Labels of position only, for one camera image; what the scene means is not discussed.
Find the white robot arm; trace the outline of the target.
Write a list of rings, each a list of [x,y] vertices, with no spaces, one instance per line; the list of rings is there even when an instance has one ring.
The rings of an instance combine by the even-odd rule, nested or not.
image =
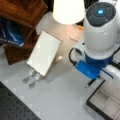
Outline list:
[[[118,32],[113,4],[96,2],[85,9],[84,0],[54,0],[53,18],[63,25],[61,34],[67,38],[79,35],[77,23],[83,21],[83,39],[76,45],[79,60],[69,58],[78,71],[91,80],[120,80],[120,70],[112,65]]]

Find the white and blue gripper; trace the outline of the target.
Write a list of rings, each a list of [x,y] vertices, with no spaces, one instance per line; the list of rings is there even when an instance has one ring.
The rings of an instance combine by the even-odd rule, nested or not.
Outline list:
[[[74,67],[91,81],[97,78],[120,81],[120,70],[113,65],[101,66],[100,64],[89,64],[83,60],[83,55],[79,49],[75,51],[75,54],[80,57],[80,60],[75,63]]]

